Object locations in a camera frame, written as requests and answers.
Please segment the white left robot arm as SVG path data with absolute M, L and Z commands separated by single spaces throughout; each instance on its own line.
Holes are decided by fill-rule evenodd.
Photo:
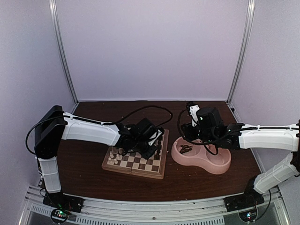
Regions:
M 61 193 L 57 163 L 61 141 L 83 141 L 138 152 L 149 159 L 157 150 L 154 143 L 164 134 L 164 129 L 143 118 L 136 124 L 124 125 L 121 120 L 103 122 L 73 115 L 53 106 L 29 131 L 34 134 L 34 154 L 40 165 L 49 200 L 57 208 L 67 204 L 67 197 Z

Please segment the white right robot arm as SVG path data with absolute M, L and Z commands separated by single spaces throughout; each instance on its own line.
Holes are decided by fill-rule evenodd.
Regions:
M 251 149 L 256 161 L 263 165 L 270 155 L 274 165 L 263 167 L 263 173 L 251 178 L 240 197 L 240 203 L 250 207 L 258 196 L 269 189 L 300 174 L 300 124 L 261 126 L 245 123 L 224 124 L 215 107 L 188 105 L 185 109 L 191 122 L 182 124 L 177 119 L 177 129 L 187 142 L 217 150 Z

